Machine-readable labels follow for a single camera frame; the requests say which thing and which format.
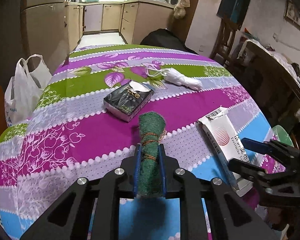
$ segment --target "red dotted sphere logo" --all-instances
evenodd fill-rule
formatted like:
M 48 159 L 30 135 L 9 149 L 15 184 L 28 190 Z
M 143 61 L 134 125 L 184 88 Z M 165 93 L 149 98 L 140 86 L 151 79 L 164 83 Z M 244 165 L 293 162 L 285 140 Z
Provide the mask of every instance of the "red dotted sphere logo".
M 216 139 L 217 143 L 221 146 L 225 146 L 230 141 L 230 137 L 226 131 L 226 129 L 221 126 L 217 130 L 213 132 L 213 136 Z

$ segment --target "white box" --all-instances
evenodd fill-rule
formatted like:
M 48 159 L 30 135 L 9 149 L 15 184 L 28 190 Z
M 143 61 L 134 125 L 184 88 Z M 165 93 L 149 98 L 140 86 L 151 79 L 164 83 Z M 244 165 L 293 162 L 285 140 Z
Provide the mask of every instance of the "white box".
M 239 196 L 243 196 L 252 188 L 252 182 L 230 171 L 228 162 L 233 158 L 247 163 L 250 160 L 227 113 L 227 108 L 219 107 L 198 121 L 212 142 L 230 185 Z

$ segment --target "tablecloth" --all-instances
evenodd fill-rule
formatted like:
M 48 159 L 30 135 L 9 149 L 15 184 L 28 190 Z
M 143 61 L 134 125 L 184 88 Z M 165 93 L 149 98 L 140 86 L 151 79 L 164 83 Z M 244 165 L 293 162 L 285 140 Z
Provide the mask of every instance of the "tablecloth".
M 203 90 L 149 78 L 145 66 L 173 67 L 201 80 Z M 0 137 L 0 216 L 12 239 L 20 238 L 77 178 L 100 178 L 133 155 L 139 142 L 139 114 L 125 123 L 103 106 L 103 98 L 129 80 L 155 88 L 139 114 L 156 111 L 165 118 L 166 154 L 199 178 L 226 181 L 212 145 L 197 126 L 199 118 L 219 106 L 229 109 L 240 138 L 263 141 L 274 136 L 249 94 L 211 59 L 141 45 L 77 49 L 53 75 L 32 117 Z M 253 164 L 268 172 L 284 170 L 269 156 L 247 153 Z M 256 208 L 258 196 L 253 189 L 243 198 Z M 179 239 L 179 200 L 121 199 L 119 239 L 140 238 Z

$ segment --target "electrical wire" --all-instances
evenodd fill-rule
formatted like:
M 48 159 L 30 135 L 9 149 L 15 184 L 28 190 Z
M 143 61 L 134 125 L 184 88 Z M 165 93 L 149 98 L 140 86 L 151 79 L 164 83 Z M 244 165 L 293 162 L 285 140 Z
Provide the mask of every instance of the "electrical wire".
M 280 42 L 280 43 L 282 43 L 283 45 L 285 45 L 285 46 L 287 46 L 287 47 L 289 47 L 289 48 L 292 48 L 292 49 L 295 49 L 295 50 L 297 50 L 297 51 L 300 51 L 300 49 L 298 49 L 298 48 L 296 48 L 296 47 L 294 47 L 294 46 L 291 46 L 291 45 L 289 45 L 288 43 L 285 43 L 284 41 L 279 40 L 276 33 L 273 34 L 273 38 L 274 38 L 274 40 L 275 40 L 276 42 Z

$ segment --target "green scouring pad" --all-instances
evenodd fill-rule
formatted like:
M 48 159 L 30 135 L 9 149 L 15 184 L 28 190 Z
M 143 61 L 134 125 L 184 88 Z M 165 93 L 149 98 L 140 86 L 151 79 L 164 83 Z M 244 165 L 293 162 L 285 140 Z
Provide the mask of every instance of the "green scouring pad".
M 138 195 L 159 196 L 162 193 L 158 164 L 158 144 L 166 123 L 156 112 L 139 116 L 139 131 L 142 145 Z

